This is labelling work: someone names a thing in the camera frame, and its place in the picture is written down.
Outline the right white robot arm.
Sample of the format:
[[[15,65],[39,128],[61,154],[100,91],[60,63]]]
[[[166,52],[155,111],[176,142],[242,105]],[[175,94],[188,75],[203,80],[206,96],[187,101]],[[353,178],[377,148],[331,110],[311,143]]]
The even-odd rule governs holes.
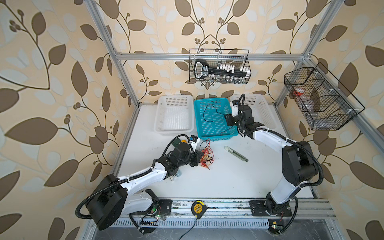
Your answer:
[[[315,187],[324,181],[324,171],[306,141],[296,142],[255,122],[248,105],[234,101],[232,113],[225,115],[228,126],[236,126],[242,137],[266,144],[282,156],[283,177],[267,194],[265,211],[275,216],[304,187]]]

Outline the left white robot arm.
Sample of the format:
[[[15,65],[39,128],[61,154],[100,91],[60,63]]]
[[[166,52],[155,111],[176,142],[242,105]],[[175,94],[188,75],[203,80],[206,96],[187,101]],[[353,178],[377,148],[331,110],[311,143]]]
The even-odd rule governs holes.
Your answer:
[[[75,215],[79,219],[92,219],[98,230],[103,231],[121,215],[155,212],[159,198],[148,187],[175,176],[180,167],[198,166],[203,155],[194,145],[181,142],[142,171],[123,177],[109,174],[79,203]]]

